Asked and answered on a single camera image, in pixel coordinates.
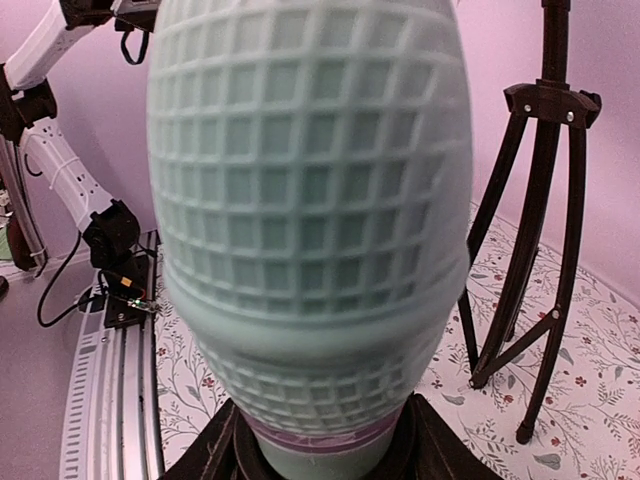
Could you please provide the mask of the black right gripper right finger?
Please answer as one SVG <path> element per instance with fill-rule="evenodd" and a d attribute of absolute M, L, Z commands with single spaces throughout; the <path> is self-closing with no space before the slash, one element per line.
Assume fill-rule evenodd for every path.
<path fill-rule="evenodd" d="M 389 449 L 379 462 L 381 479 L 498 480 L 476 458 L 426 398 L 413 393 L 405 403 Z"/>

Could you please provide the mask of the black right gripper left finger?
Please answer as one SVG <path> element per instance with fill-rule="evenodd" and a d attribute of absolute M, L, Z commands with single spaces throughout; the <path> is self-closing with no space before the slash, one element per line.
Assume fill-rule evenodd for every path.
<path fill-rule="evenodd" d="M 259 479 L 260 452 L 236 404 L 228 399 L 163 479 Z"/>

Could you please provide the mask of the mint green toy microphone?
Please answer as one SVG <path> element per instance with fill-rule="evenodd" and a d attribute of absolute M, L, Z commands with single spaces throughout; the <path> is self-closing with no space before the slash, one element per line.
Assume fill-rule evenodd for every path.
<path fill-rule="evenodd" d="M 147 93 L 176 311 L 282 477 L 364 477 L 469 271 L 453 4 L 164 1 Z"/>

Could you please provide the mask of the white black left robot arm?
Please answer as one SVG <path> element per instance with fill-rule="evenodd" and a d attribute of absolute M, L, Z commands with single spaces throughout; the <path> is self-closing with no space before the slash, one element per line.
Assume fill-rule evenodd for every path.
<path fill-rule="evenodd" d="M 149 36 L 155 1 L 55 1 L 1 67 L 1 135 L 19 184 L 41 173 L 70 212 L 96 270 L 70 307 L 80 325 L 65 406 L 61 479 L 259 479 L 254 437 L 226 402 L 172 467 L 164 464 L 155 373 L 159 238 L 89 173 L 57 120 L 49 71 L 81 38 L 113 22 Z"/>

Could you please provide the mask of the black music stand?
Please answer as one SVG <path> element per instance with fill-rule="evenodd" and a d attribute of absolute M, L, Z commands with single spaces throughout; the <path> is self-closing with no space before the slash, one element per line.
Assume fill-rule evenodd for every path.
<path fill-rule="evenodd" d="M 508 123 L 488 185 L 467 237 L 470 258 L 476 258 L 496 214 L 529 121 L 536 131 L 532 160 L 505 283 L 485 342 L 477 344 L 470 296 L 462 293 L 458 312 L 470 366 L 470 386 L 479 390 L 489 379 L 539 339 L 545 339 L 538 375 L 529 404 L 516 430 L 525 445 L 550 385 L 568 320 L 581 248 L 586 195 L 587 133 L 602 109 L 599 94 L 575 91 L 567 81 L 569 50 L 568 1 L 544 1 L 541 75 L 533 83 L 514 84 L 504 91 Z M 514 336 L 544 226 L 561 131 L 568 146 L 568 198 L 561 268 L 554 303 L 520 338 Z"/>

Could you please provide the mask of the aluminium front rail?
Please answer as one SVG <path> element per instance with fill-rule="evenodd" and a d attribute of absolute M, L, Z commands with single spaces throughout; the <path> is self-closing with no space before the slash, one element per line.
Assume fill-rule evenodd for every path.
<path fill-rule="evenodd" d="M 85 291 L 61 437 L 60 479 L 157 479 L 159 427 L 155 316 Z"/>

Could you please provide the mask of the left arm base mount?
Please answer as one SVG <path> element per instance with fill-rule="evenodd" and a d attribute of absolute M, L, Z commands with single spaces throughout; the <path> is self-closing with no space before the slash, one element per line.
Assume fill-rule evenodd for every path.
<path fill-rule="evenodd" d="M 154 293 L 156 259 L 154 252 L 140 249 L 119 270 L 99 270 L 95 284 L 80 296 L 77 309 L 101 314 L 105 328 L 123 329 L 153 319 L 160 311 Z"/>

